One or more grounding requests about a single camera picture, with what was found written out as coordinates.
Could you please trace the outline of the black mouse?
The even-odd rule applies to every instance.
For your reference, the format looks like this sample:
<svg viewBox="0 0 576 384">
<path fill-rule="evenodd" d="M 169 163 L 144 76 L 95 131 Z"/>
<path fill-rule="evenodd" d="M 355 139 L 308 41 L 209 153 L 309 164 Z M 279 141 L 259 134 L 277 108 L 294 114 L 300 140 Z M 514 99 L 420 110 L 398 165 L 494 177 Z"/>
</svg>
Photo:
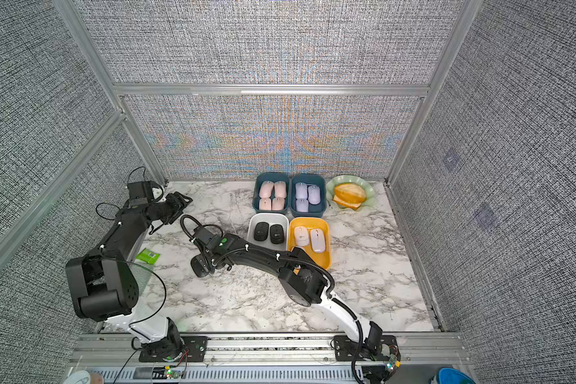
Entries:
<svg viewBox="0 0 576 384">
<path fill-rule="evenodd" d="M 210 274 L 206 259 L 201 255 L 196 255 L 190 260 L 190 266 L 198 278 L 205 278 Z"/>
<path fill-rule="evenodd" d="M 286 241 L 284 227 L 281 224 L 271 225 L 269 228 L 269 239 L 272 244 L 282 244 Z"/>
<path fill-rule="evenodd" d="M 254 227 L 253 238 L 256 242 L 265 242 L 269 235 L 269 223 L 258 222 Z"/>
</svg>

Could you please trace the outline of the black mouse front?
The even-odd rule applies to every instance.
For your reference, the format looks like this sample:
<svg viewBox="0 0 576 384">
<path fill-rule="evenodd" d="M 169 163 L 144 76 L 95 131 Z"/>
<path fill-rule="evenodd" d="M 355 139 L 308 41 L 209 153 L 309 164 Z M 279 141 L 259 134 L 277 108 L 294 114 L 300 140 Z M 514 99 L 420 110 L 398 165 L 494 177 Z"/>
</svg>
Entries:
<svg viewBox="0 0 576 384">
<path fill-rule="evenodd" d="M 269 235 L 269 223 L 258 222 L 254 227 L 253 238 L 256 242 L 265 242 Z"/>
</svg>

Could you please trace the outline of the white storage box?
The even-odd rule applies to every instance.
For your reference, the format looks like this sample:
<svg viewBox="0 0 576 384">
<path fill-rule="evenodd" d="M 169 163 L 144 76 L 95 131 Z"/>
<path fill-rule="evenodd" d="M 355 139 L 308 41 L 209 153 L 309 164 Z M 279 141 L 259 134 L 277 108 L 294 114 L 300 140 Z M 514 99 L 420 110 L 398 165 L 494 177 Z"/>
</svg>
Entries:
<svg viewBox="0 0 576 384">
<path fill-rule="evenodd" d="M 265 242 L 260 243 L 260 242 L 254 241 L 254 238 L 253 238 L 254 227 L 258 222 L 268 222 L 269 228 L 271 225 L 281 224 L 285 230 L 285 235 L 286 235 L 285 243 L 278 244 L 278 245 L 272 244 L 270 239 L 269 239 L 269 235 L 268 235 L 268 238 Z M 287 251 L 288 250 L 288 239 L 289 239 L 289 225 L 290 225 L 289 219 L 283 214 L 275 214 L 275 213 L 255 214 L 250 220 L 250 224 L 249 224 L 249 228 L 248 228 L 248 232 L 247 232 L 247 236 L 246 236 L 246 241 L 248 241 L 249 243 L 252 243 L 254 245 L 257 245 L 257 246 L 262 246 L 265 248 L 272 249 L 274 251 Z"/>
</svg>

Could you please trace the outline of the white mouse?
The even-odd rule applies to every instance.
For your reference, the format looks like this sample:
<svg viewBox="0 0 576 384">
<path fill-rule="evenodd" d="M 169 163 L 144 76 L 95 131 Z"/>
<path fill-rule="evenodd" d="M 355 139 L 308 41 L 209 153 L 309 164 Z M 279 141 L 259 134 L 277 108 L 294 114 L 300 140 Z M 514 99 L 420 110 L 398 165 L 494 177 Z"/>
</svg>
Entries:
<svg viewBox="0 0 576 384">
<path fill-rule="evenodd" d="M 296 246 L 305 247 L 310 244 L 309 230 L 306 227 L 298 226 L 294 228 L 294 241 Z"/>
<path fill-rule="evenodd" d="M 326 238 L 322 229 L 315 228 L 310 231 L 310 246 L 312 251 L 317 254 L 326 251 Z"/>
</svg>

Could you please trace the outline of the pink mouse with scroll wheel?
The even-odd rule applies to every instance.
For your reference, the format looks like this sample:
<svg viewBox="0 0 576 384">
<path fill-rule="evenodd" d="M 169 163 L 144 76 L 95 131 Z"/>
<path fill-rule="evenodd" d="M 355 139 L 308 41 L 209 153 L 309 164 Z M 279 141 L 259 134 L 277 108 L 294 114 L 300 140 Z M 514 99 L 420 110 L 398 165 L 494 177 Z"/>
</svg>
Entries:
<svg viewBox="0 0 576 384">
<path fill-rule="evenodd" d="M 275 182 L 274 193 L 275 193 L 275 198 L 286 199 L 286 197 L 287 197 L 286 183 L 284 181 Z"/>
</svg>

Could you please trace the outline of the purple mouse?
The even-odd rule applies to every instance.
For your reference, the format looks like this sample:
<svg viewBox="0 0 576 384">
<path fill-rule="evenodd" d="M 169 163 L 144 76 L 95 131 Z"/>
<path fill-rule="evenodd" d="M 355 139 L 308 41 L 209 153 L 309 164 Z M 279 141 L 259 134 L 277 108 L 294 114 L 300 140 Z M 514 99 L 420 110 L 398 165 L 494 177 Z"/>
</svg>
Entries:
<svg viewBox="0 0 576 384">
<path fill-rule="evenodd" d="M 315 206 L 321 203 L 321 190 L 317 185 L 309 185 L 307 187 L 308 202 L 310 205 Z"/>
<path fill-rule="evenodd" d="M 308 213 L 310 203 L 306 198 L 299 198 L 295 203 L 296 211 L 300 213 Z"/>
<path fill-rule="evenodd" d="M 295 184 L 295 194 L 294 194 L 294 196 L 295 196 L 295 198 L 296 198 L 297 200 L 300 200 L 300 199 L 307 200 L 307 199 L 308 199 L 308 195 L 309 195 L 308 185 L 307 185 L 306 183 L 304 183 L 304 182 L 298 182 L 298 183 Z"/>
</svg>

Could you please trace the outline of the yellow storage box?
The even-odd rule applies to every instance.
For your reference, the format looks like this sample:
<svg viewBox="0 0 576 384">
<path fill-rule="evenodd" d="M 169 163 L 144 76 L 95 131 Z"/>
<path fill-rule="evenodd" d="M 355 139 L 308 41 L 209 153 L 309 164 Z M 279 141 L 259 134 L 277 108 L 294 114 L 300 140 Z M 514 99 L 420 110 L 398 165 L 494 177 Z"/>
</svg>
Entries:
<svg viewBox="0 0 576 384">
<path fill-rule="evenodd" d="M 322 229 L 326 238 L 326 251 L 317 254 L 312 251 L 310 244 L 305 247 L 296 246 L 294 241 L 294 228 L 298 226 L 306 227 L 309 230 L 309 234 L 312 229 Z M 310 217 L 292 219 L 289 225 L 288 251 L 292 251 L 296 247 L 304 250 L 320 267 L 327 270 L 331 267 L 331 232 L 330 227 L 325 220 Z"/>
</svg>

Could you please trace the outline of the purple mouse front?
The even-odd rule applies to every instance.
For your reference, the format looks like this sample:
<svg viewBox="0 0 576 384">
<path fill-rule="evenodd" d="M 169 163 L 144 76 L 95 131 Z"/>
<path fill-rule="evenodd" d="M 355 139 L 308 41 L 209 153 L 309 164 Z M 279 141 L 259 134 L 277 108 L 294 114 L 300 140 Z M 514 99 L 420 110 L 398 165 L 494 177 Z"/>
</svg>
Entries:
<svg viewBox="0 0 576 384">
<path fill-rule="evenodd" d="M 321 203 L 321 190 L 317 185 L 309 185 L 307 187 L 308 202 L 310 205 L 315 206 Z"/>
</svg>

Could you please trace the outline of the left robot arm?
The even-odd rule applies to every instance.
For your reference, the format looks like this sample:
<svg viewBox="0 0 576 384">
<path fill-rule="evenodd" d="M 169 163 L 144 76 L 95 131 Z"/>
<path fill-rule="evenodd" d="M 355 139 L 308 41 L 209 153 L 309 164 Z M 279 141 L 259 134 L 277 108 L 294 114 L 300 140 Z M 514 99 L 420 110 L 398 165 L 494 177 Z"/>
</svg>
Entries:
<svg viewBox="0 0 576 384">
<path fill-rule="evenodd" d="M 99 243 L 65 267 L 70 297 L 79 318 L 109 322 L 130 332 L 142 352 L 171 362 L 185 352 L 174 321 L 140 300 L 140 288 L 128 257 L 139 237 L 179 219 L 192 199 L 179 192 L 164 194 L 154 181 L 130 182 L 129 198 Z"/>
</svg>

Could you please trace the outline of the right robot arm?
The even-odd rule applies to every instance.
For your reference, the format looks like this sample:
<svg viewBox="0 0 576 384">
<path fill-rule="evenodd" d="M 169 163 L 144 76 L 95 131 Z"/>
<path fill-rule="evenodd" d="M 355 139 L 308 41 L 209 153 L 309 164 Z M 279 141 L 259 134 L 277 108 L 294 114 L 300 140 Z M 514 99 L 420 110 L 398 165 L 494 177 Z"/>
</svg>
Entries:
<svg viewBox="0 0 576 384">
<path fill-rule="evenodd" d="M 377 354 L 382 350 L 382 328 L 359 315 L 335 292 L 331 273 L 320 267 L 301 248 L 274 251 L 254 245 L 234 234 L 218 235 L 205 226 L 187 231 L 199 255 L 192 260 L 195 274 L 202 278 L 222 268 L 250 267 L 278 279 L 287 296 L 302 307 L 326 313 L 348 339 Z"/>
</svg>

